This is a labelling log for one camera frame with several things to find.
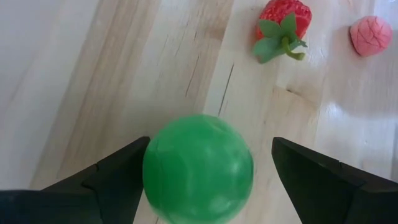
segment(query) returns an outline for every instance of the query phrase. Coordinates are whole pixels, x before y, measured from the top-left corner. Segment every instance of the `strawberry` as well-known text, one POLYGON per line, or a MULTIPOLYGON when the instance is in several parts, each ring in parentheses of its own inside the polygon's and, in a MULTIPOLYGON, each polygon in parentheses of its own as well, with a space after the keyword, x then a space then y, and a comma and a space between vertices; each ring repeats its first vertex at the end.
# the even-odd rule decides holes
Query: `strawberry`
POLYGON ((254 54, 262 63, 286 53, 297 60, 304 54, 295 54, 291 50, 302 45, 312 19, 308 6, 299 0, 270 0, 259 17, 256 29, 259 41, 254 46, 254 54))
MULTIPOLYGON (((310 8, 299 0, 270 0, 262 11, 260 19, 267 19, 280 24, 282 19, 292 12, 296 16, 296 34, 301 39, 310 25, 312 13, 310 8)), ((261 39, 263 37, 264 35, 260 28, 257 27, 257 38, 261 39)))

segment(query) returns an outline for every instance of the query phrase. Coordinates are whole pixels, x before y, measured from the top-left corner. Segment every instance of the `pink ball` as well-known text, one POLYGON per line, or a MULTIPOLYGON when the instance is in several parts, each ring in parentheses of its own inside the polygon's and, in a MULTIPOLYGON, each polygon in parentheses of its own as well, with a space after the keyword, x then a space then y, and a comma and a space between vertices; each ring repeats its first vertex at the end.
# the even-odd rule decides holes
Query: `pink ball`
POLYGON ((352 25, 349 32, 355 50, 362 57, 382 52, 392 40, 390 24, 377 16, 365 16, 352 25))

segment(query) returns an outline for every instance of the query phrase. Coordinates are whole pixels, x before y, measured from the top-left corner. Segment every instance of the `wood grain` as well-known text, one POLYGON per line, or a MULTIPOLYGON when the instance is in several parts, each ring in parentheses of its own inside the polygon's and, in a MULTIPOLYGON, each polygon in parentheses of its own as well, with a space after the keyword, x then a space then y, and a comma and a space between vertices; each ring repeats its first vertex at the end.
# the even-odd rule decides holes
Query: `wood grain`
MULTIPOLYGON (((29 12, 25 1, 0 2, 2 189, 41 189, 193 113, 226 120, 252 150, 252 195, 231 223, 300 223, 274 136, 398 180, 398 41, 359 58, 348 37, 371 14, 398 35, 398 2, 303 0, 305 60, 260 65, 251 48, 268 0, 43 0, 29 12)), ((145 195, 135 223, 163 223, 145 195)))

